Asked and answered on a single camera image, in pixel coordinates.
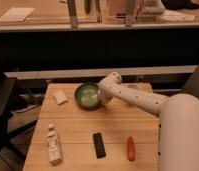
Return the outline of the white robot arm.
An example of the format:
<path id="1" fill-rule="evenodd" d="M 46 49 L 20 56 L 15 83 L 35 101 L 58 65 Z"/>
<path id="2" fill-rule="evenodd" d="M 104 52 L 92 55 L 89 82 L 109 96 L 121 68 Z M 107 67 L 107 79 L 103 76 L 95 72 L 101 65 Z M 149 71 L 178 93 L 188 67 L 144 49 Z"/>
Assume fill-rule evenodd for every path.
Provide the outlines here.
<path id="1" fill-rule="evenodd" d="M 121 82 L 117 72 L 103 78 L 100 99 L 106 104 L 116 97 L 159 118 L 158 171 L 199 171 L 199 99 L 186 93 L 168 97 Z"/>

